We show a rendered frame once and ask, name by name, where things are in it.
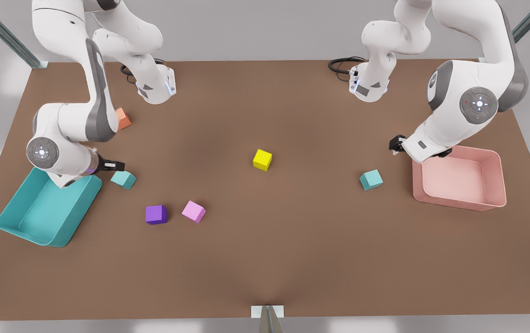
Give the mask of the light blue cube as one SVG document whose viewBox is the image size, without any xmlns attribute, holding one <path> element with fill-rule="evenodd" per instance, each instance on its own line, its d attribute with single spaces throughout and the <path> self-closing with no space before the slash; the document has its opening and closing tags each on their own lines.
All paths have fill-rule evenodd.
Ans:
<svg viewBox="0 0 530 333">
<path fill-rule="evenodd" d="M 130 190 L 136 182 L 136 177 L 127 171 L 117 171 L 111 177 L 111 182 L 118 185 L 121 188 Z"/>
<path fill-rule="evenodd" d="M 359 180 L 365 191 L 378 188 L 383 184 L 383 179 L 377 169 L 363 173 Z"/>
</svg>

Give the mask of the orange cube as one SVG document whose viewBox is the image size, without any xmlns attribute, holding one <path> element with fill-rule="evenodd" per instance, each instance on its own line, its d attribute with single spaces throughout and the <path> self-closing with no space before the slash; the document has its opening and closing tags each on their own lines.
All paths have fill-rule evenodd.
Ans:
<svg viewBox="0 0 530 333">
<path fill-rule="evenodd" d="M 123 130 L 124 128 L 132 125 L 129 116 L 126 114 L 123 108 L 117 108 L 115 110 L 115 113 L 118 120 L 118 131 Z"/>
</svg>

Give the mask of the purple cube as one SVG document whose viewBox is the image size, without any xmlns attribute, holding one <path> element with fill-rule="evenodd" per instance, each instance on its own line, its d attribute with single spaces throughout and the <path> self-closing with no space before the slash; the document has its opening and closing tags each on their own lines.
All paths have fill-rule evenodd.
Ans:
<svg viewBox="0 0 530 333">
<path fill-rule="evenodd" d="M 167 208 L 163 205 L 145 207 L 145 222 L 149 225 L 167 223 Z"/>
</svg>

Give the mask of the pink rectangular tray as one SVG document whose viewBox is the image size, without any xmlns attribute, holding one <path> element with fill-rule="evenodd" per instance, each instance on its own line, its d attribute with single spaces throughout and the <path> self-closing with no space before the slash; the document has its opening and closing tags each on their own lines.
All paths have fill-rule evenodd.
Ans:
<svg viewBox="0 0 530 333">
<path fill-rule="evenodd" d="M 493 150 L 455 146 L 444 158 L 411 164 L 418 202 L 473 211 L 507 204 L 501 158 Z"/>
</svg>

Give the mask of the teal rectangular tray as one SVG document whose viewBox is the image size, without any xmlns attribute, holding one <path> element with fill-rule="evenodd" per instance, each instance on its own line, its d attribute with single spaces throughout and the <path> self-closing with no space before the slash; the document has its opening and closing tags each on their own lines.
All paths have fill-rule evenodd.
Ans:
<svg viewBox="0 0 530 333">
<path fill-rule="evenodd" d="M 59 188 L 46 172 L 32 168 L 0 214 L 0 230 L 41 246 L 66 246 L 100 189 L 95 175 Z"/>
</svg>

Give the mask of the pink cube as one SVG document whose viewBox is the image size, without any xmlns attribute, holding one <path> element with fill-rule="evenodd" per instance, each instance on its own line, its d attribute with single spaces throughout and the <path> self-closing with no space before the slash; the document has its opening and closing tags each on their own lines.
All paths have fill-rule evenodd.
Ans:
<svg viewBox="0 0 530 333">
<path fill-rule="evenodd" d="M 203 206 L 200 206 L 199 204 L 190 201 L 186 204 L 184 209 L 182 210 L 182 215 L 199 224 L 201 220 L 203 219 L 204 215 L 206 213 L 206 209 Z"/>
</svg>

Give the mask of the yellow cube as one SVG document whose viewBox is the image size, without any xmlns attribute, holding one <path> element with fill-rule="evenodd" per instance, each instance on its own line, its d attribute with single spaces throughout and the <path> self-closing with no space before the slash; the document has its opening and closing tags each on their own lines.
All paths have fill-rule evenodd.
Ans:
<svg viewBox="0 0 530 333">
<path fill-rule="evenodd" d="M 258 149 L 253 158 L 253 166 L 263 171 L 267 171 L 273 160 L 273 154 L 265 150 Z"/>
</svg>

